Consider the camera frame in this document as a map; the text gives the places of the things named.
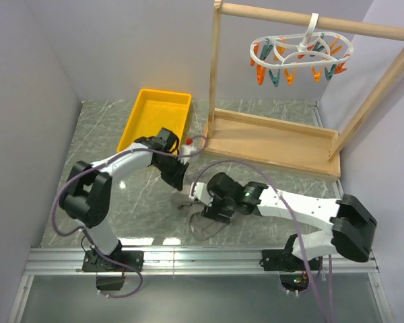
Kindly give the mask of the grey underwear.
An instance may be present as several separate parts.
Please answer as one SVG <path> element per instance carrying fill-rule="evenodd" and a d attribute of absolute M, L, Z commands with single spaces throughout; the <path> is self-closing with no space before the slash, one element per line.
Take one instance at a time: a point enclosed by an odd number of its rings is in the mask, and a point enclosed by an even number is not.
<path fill-rule="evenodd" d="M 171 203 L 189 220 L 189 229 L 198 241 L 205 241 L 217 235 L 226 223 L 208 219 L 202 215 L 204 204 L 189 198 L 187 191 L 175 191 L 171 196 Z"/>

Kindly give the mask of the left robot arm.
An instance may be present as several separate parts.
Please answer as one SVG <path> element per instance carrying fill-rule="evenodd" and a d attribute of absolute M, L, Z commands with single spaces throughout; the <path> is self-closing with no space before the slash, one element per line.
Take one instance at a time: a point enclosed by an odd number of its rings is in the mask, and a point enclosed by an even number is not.
<path fill-rule="evenodd" d="M 59 198 L 59 206 L 82 225 L 91 240 L 88 262 L 116 270 L 121 263 L 141 268 L 141 257 L 122 251 L 121 241 L 114 235 L 106 216 L 110 207 L 112 186 L 142 168 L 153 166 L 161 179 L 181 191 L 189 163 L 179 158 L 180 139 L 162 128 L 156 136 L 140 137 L 128 148 L 108 159 L 88 164 L 77 162 L 68 181 L 77 177 Z"/>

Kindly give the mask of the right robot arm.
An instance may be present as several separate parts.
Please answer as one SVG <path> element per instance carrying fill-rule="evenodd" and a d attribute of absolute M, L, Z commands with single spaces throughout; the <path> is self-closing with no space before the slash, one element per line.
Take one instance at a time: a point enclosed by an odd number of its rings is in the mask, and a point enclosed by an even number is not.
<path fill-rule="evenodd" d="M 313 226 L 311 234 L 290 236 L 278 260 L 280 270 L 293 272 L 306 260 L 339 254 L 368 262 L 377 221 L 354 195 L 324 199 L 275 190 L 260 182 L 241 185 L 223 172 L 191 187 L 190 198 L 204 205 L 203 216 L 229 223 L 235 213 L 278 217 Z"/>

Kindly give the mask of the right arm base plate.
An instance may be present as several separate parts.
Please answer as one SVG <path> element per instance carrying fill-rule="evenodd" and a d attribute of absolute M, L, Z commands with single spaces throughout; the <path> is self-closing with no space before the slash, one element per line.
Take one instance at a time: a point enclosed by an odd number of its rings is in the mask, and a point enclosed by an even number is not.
<path fill-rule="evenodd" d="M 294 273 L 305 271 L 304 261 L 294 256 L 290 251 L 280 249 L 268 249 L 261 251 L 262 259 L 259 265 L 264 271 L 281 271 Z"/>

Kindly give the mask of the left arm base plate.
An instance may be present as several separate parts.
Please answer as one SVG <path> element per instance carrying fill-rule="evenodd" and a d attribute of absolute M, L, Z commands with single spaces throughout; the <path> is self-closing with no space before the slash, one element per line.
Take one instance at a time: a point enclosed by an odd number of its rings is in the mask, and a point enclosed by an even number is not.
<path fill-rule="evenodd" d="M 144 253 L 140 250 L 121 251 L 118 255 L 101 256 L 94 250 L 85 251 L 81 271 L 85 273 L 118 272 L 132 267 L 141 271 Z"/>

